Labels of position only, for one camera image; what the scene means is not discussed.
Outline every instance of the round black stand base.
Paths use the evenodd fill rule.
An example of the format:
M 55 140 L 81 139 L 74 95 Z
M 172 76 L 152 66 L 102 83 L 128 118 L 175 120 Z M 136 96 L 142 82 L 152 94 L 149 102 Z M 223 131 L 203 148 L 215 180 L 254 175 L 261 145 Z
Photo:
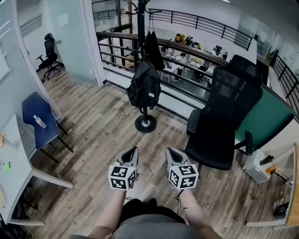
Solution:
M 146 124 L 146 122 L 144 122 L 144 115 L 139 116 L 136 121 L 135 121 L 135 127 L 136 129 L 141 132 L 141 133 L 150 133 L 153 132 L 155 130 L 155 128 L 157 127 L 157 121 L 154 117 L 148 115 L 148 123 Z

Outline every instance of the person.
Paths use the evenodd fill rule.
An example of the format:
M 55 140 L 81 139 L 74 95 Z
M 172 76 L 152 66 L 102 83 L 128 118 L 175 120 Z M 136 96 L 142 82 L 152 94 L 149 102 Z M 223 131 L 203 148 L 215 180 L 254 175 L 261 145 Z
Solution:
M 126 191 L 115 193 L 87 236 L 70 239 L 221 239 L 190 190 L 179 198 L 189 225 L 174 211 L 157 205 L 155 199 L 143 203 L 133 199 L 124 206 Z
M 220 47 L 220 46 L 215 47 L 216 56 L 218 56 L 221 53 L 221 51 L 222 51 L 222 47 Z
M 226 58 L 228 57 L 228 53 L 225 52 L 223 55 L 222 55 L 222 59 L 226 61 Z
M 212 50 L 212 55 L 213 55 L 213 56 L 216 55 L 216 48 L 213 48 L 213 50 Z
M 209 61 L 205 61 L 204 62 L 204 67 L 206 68 L 206 71 L 209 69 L 210 67 L 210 62 Z
M 176 60 L 186 64 L 186 53 L 181 53 L 180 55 L 176 56 Z M 178 75 L 181 76 L 183 73 L 184 67 L 182 65 L 178 65 Z

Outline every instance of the mesh chair back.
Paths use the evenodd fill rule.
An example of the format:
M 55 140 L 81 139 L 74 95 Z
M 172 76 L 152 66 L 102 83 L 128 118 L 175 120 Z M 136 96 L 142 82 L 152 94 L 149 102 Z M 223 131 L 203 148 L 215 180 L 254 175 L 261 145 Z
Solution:
M 257 83 L 259 83 L 259 85 L 262 84 L 263 72 L 250 60 L 239 55 L 234 55 L 229 62 L 228 67 L 234 71 L 241 71 L 243 73 L 249 74 Z
M 51 53 L 55 53 L 54 44 L 55 44 L 55 40 L 52 37 L 51 33 L 47 34 L 45 36 L 45 48 L 46 48 L 46 55 L 47 56 Z
M 237 130 L 262 95 L 261 87 L 252 83 L 249 75 L 235 74 L 228 67 L 217 66 L 202 114 L 216 128 Z

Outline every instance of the chair armrest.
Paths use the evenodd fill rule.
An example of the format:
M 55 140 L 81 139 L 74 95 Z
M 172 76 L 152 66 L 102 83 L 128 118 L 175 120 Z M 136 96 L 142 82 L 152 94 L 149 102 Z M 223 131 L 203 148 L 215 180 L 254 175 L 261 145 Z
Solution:
M 245 131 L 245 140 L 235 145 L 235 149 L 239 149 L 241 147 L 244 147 L 246 149 L 245 154 L 246 155 L 252 155 L 253 153 L 253 137 L 251 132 Z
M 43 62 L 42 55 L 40 55 L 40 56 L 37 58 L 37 60 L 38 60 L 38 59 L 41 59 L 41 61 Z
M 187 122 L 187 135 L 193 135 L 196 132 L 198 121 L 200 117 L 200 110 L 193 110 Z

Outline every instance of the green panel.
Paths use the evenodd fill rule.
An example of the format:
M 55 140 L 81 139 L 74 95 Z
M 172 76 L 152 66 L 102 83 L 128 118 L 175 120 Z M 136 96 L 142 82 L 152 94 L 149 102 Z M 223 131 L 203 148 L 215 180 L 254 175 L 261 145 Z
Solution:
M 235 138 L 244 140 L 245 131 L 253 136 L 253 146 L 256 147 L 267 140 L 292 115 L 292 111 L 278 98 L 263 88 L 263 97 L 248 113 Z

